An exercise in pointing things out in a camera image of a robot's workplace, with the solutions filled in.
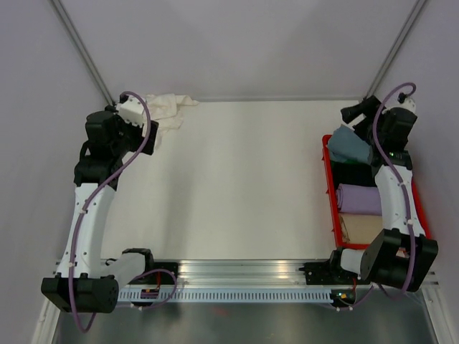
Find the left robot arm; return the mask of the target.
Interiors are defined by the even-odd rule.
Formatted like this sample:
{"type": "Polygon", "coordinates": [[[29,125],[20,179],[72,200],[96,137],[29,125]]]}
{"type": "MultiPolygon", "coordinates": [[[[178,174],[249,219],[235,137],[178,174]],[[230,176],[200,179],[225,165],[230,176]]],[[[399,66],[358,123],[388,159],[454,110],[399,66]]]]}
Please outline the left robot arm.
{"type": "Polygon", "coordinates": [[[42,294],[59,310],[110,313],[119,290],[137,279],[156,277],[150,249],[126,249],[113,263],[102,263],[101,249],[108,211],[118,188],[127,153],[152,155],[158,123],[107,107],[86,117],[87,140],[74,169],[75,209],[64,254],[54,277],[42,280],[42,294]]]}

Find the cream white t-shirt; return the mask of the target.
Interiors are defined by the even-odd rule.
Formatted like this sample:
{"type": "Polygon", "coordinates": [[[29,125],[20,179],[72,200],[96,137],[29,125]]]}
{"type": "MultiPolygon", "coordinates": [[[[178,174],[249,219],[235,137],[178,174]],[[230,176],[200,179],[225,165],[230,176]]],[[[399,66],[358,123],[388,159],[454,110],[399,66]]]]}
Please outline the cream white t-shirt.
{"type": "Polygon", "coordinates": [[[175,95],[173,93],[163,95],[146,95],[144,97],[151,119],[158,123],[154,150],[162,144],[164,136],[173,130],[178,130],[184,122],[182,110],[197,106],[198,101],[189,95],[175,95]]]}

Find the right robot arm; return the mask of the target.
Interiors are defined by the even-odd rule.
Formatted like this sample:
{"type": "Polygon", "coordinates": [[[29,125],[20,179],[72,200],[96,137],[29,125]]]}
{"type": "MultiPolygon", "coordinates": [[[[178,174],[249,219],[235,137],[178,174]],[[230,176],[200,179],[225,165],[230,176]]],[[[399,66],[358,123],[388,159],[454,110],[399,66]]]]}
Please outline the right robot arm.
{"type": "Polygon", "coordinates": [[[363,280],[416,292],[438,253],[438,244],[428,237],[416,207],[412,159],[406,149],[417,115],[415,101],[401,92],[397,104],[385,107],[370,97],[341,111],[345,123],[358,115],[354,126],[369,146],[366,163],[379,193],[381,231],[364,250],[340,247],[338,257],[327,266],[329,278],[343,283],[352,274],[363,280]]]}

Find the blue-grey t-shirt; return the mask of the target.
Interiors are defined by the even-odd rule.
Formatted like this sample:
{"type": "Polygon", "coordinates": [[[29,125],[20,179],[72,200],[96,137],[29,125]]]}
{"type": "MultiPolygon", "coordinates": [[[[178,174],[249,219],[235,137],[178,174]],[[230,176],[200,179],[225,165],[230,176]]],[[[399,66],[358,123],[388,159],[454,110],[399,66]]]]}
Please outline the blue-grey t-shirt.
{"type": "Polygon", "coordinates": [[[333,132],[326,146],[332,161],[367,165],[371,162],[371,146],[345,125],[341,125],[333,132]]]}

